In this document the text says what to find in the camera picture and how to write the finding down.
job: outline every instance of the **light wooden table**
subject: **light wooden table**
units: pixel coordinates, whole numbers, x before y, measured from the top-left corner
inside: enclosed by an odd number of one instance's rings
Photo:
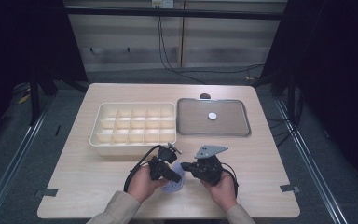
[[[239,182],[238,201],[252,217],[296,217],[299,208],[255,89],[243,86],[92,84],[48,184],[55,197],[45,196],[37,214],[42,218],[82,218],[101,213],[137,160],[132,157],[100,156],[90,145],[90,135],[102,103],[176,102],[180,98],[241,100],[247,110],[249,137],[208,137],[178,134],[176,147],[183,150],[179,161],[195,161],[201,145],[227,146],[217,155],[233,167]],[[224,218],[208,191],[187,173],[180,191],[166,194],[160,189],[146,200],[135,218]]]

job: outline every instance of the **person's right hand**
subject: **person's right hand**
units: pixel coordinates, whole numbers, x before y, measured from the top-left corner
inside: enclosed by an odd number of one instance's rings
[[[234,181],[227,172],[222,173],[222,178],[216,186],[200,180],[201,184],[211,193],[213,201],[223,211],[228,211],[232,206],[238,204],[235,197]]]

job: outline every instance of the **sleeve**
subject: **sleeve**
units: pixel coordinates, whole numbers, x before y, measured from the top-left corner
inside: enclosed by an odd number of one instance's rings
[[[105,210],[87,224],[126,224],[136,214],[141,204],[130,194],[116,191]]]
[[[240,204],[228,209],[227,219],[230,224],[255,224],[253,219]]]

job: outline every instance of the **wall socket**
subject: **wall socket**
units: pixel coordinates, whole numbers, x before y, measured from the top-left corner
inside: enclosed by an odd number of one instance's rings
[[[152,8],[173,8],[173,0],[152,0]]]

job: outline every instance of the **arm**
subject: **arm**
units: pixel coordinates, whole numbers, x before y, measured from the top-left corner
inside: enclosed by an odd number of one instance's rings
[[[255,224],[246,210],[237,203],[234,181],[228,173],[222,173],[222,178],[216,186],[212,186],[203,180],[200,182],[211,193],[213,201],[226,212],[229,223]]]
[[[153,181],[148,166],[141,167],[132,178],[128,192],[117,191],[105,210],[93,217],[88,224],[126,224],[136,214],[141,204],[155,189],[167,184],[168,180]]]

